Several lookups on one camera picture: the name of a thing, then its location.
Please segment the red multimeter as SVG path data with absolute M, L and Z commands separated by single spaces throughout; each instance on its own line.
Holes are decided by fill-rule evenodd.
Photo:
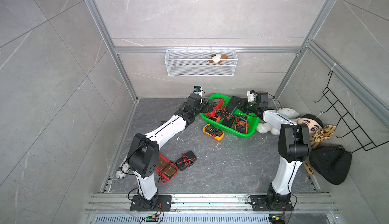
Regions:
M 208 99 L 207 101 L 207 110 L 205 115 L 209 118 L 220 119 L 221 118 L 221 108 L 224 103 L 222 98 Z

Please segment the orange multimeter with leads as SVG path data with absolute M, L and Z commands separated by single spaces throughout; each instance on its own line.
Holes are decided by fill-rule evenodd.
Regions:
M 215 115 L 213 117 L 209 117 L 209 119 L 217 123 L 221 123 L 223 121 L 223 117 L 221 115 Z

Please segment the orange grey Victor multimeter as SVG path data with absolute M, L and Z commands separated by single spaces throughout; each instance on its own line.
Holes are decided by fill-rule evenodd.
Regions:
M 233 123 L 233 129 L 239 133 L 247 134 L 249 128 L 248 118 L 238 115 Z

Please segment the yellow multimeter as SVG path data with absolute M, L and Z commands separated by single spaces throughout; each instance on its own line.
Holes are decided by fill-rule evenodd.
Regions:
M 216 128 L 215 126 L 213 126 L 211 124 L 205 125 L 203 128 L 203 132 L 206 135 L 215 139 L 216 141 L 221 141 L 225 136 L 225 133 L 223 131 L 221 131 L 220 129 Z

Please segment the small black multimeter with leads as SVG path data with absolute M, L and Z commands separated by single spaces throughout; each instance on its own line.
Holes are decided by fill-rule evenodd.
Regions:
M 175 165 L 180 171 L 184 171 L 186 168 L 192 166 L 197 160 L 197 157 L 192 151 L 188 151 L 181 155 L 181 157 L 175 161 Z

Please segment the red multimeter case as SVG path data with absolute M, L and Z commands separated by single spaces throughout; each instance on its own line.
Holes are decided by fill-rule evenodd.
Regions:
M 168 160 L 165 156 L 159 153 L 159 164 L 156 169 L 159 176 L 158 182 L 169 182 L 176 176 L 178 170 L 179 169 L 174 162 Z

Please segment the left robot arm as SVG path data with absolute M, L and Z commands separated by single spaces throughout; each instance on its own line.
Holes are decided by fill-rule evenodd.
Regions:
M 131 174 L 137 177 L 138 195 L 143 201 L 153 202 L 158 198 L 155 175 L 159 163 L 159 151 L 177 133 L 190 126 L 200 113 L 211 111 L 206 93 L 201 86 L 194 86 L 174 115 L 157 129 L 136 134 L 131 142 L 125 164 Z

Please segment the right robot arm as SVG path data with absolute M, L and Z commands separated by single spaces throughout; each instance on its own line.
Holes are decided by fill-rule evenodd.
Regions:
M 248 203 L 254 211 L 292 211 L 292 185 L 299 167 L 312 152 L 309 128 L 281 115 L 268 107 L 268 93 L 247 92 L 237 107 L 246 114 L 254 113 L 275 127 L 280 135 L 278 152 L 280 164 L 266 195 L 251 195 Z

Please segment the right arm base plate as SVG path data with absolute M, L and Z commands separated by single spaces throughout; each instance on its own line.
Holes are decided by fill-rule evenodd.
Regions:
M 288 195 L 250 195 L 247 203 L 252 206 L 253 211 L 292 211 L 291 194 Z

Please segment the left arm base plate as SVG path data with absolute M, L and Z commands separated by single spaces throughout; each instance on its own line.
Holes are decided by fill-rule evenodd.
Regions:
M 140 195 L 136 195 L 131 201 L 131 211 L 163 211 L 171 210 L 171 195 L 155 195 L 152 199 L 147 200 Z

